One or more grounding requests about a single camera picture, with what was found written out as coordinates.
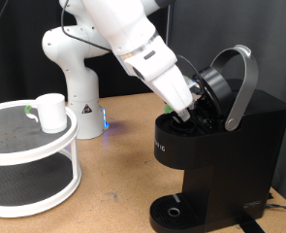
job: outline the table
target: table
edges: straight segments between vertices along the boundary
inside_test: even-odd
[[[153,93],[101,99],[111,128],[96,139],[78,141],[83,179],[77,191],[55,208],[20,218],[0,218],[1,233],[153,232],[149,207],[181,191],[183,172],[153,155],[154,120],[163,101]],[[275,190],[269,203],[286,206]],[[286,210],[266,210],[258,223],[267,233],[286,232]],[[232,226],[215,233],[242,233]]]

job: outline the perforated shelf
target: perforated shelf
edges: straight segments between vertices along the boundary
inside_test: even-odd
[[[0,110],[0,153],[12,153],[32,150],[47,145],[62,137],[71,127],[72,122],[67,117],[66,130],[47,134],[42,131],[40,122],[28,118],[24,106],[16,106]],[[31,113],[38,116],[37,109]]]
[[[24,113],[33,101],[0,104],[2,217],[30,216],[55,207],[77,189],[81,179],[75,114],[66,108],[67,128],[47,134]],[[37,109],[31,111],[38,116]]]

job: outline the white mug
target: white mug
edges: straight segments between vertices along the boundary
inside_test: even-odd
[[[25,107],[26,115],[38,122],[37,117],[29,112],[33,107],[38,110],[39,120],[45,133],[59,133],[67,128],[64,95],[57,93],[41,95],[34,104]]]

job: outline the black coffee maker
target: black coffee maker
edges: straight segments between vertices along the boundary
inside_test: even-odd
[[[221,71],[241,55],[245,75],[225,80]],[[286,104],[255,89],[258,66],[251,50],[222,51],[200,71],[204,94],[191,119],[175,113],[156,119],[154,154],[162,164],[184,170],[180,193],[150,207],[156,232],[208,232],[263,216],[286,128]]]

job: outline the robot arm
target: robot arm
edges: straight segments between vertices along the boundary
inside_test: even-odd
[[[156,11],[172,0],[82,0],[97,29],[110,43],[125,71],[137,76],[185,121],[192,94],[175,54],[165,45],[144,8]]]
[[[142,2],[147,15],[159,9],[154,0]],[[109,42],[99,33],[81,0],[59,0],[59,4],[61,7],[67,4],[66,12],[73,15],[77,22],[77,25],[64,28],[68,34],[107,49],[111,48]],[[61,27],[51,29],[45,34],[43,49],[46,56],[64,72],[68,107],[78,118],[78,139],[91,139],[101,135],[107,125],[103,120],[104,110],[99,103],[98,77],[93,70],[85,67],[83,61],[85,58],[100,56],[108,51],[68,37]]]

